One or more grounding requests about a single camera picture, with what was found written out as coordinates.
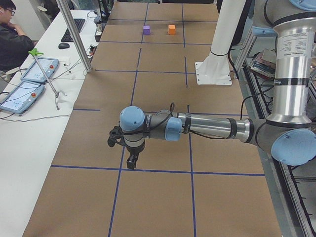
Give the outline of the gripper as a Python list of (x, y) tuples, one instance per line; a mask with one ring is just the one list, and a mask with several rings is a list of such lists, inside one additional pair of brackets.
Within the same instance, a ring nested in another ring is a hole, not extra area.
[(138, 155), (144, 150), (145, 144), (141, 144), (137, 147), (127, 146), (127, 150), (130, 153), (129, 158), (126, 161), (128, 169), (135, 169), (137, 167)]

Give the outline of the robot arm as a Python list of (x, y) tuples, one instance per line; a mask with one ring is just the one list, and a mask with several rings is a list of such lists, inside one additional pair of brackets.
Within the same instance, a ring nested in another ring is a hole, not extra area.
[(177, 141), (194, 133), (211, 139), (239, 139), (253, 144), (275, 160), (291, 166), (307, 163), (316, 155), (316, 135), (306, 115), (312, 46), (316, 32), (313, 0), (257, 0), (254, 33), (277, 33), (276, 74), (272, 113), (266, 119), (213, 118), (163, 110), (145, 114), (136, 106), (122, 110), (119, 143), (134, 169), (145, 139)]

